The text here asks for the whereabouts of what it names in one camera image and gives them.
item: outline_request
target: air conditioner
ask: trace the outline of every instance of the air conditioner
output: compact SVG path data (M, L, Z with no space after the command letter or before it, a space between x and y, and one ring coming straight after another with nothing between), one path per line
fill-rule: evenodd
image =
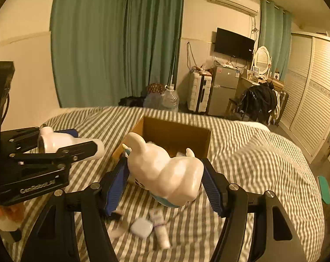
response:
M212 3L230 7L250 16L256 16L260 11L260 3L251 0L211 0Z

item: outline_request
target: clear plastic bottle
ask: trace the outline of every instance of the clear plastic bottle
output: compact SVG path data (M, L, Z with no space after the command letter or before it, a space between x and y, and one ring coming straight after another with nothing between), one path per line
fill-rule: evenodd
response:
M165 86L165 92L162 95L162 109L170 111L178 111L178 104L180 99L178 93L174 90L175 85L171 84L170 86Z

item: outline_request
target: sliding wardrobe door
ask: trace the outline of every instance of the sliding wardrobe door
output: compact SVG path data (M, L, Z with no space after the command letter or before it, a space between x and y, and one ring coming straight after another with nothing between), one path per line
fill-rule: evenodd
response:
M284 91L289 94L281 122L290 129L306 87L312 53L312 37L292 35Z
M330 41L313 37L310 75L291 132L314 157L330 131Z

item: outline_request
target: white figurine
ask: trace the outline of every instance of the white figurine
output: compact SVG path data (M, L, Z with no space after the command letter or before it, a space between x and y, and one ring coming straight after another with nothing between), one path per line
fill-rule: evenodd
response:
M131 175L152 194L175 206L198 196L204 165L191 149L187 148L186 156L170 158L162 147L146 143L133 132L124 143L123 148L131 150L127 161Z

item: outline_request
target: green curtain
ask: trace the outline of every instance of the green curtain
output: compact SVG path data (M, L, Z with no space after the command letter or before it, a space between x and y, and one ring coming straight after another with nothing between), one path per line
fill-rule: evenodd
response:
M258 47L265 46L272 57L271 72L280 72L283 80L289 63L292 16L274 2L261 0L261 31Z
M61 107L117 105L149 83L168 83L177 72L182 10L183 0L54 0L51 54Z

